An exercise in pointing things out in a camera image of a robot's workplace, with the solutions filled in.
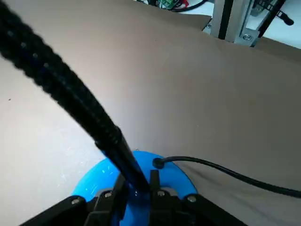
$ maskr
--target white surface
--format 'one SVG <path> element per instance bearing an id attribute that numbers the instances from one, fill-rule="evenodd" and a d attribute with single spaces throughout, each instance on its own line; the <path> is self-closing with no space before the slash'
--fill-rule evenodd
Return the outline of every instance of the white surface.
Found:
<path id="1" fill-rule="evenodd" d="M 194 5 L 198 2 L 199 0 L 190 0 L 190 5 Z M 213 8 L 213 3 L 206 2 L 203 6 L 185 12 L 185 14 L 212 16 Z M 264 37 L 294 46 L 296 48 L 301 48 L 301 0 L 286 0 L 281 10 L 284 11 L 292 20 L 294 20 L 294 25 L 287 26 L 281 19 L 276 17 L 265 32 Z M 250 16 L 247 27 L 256 29 L 265 14 L 267 14 L 266 10 L 257 17 Z"/>

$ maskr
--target table surface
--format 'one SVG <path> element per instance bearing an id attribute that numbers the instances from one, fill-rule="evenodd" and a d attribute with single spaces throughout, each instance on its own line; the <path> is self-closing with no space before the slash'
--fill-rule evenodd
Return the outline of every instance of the table surface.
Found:
<path id="1" fill-rule="evenodd" d="M 301 190 L 301 65 L 132 1 L 7 2 L 87 84 L 132 149 L 204 158 Z M 10 62 L 0 59 L 0 72 L 0 225 L 9 226 L 69 196 L 104 156 Z M 180 166 L 202 195 L 247 225 L 301 224 L 298 199 Z"/>

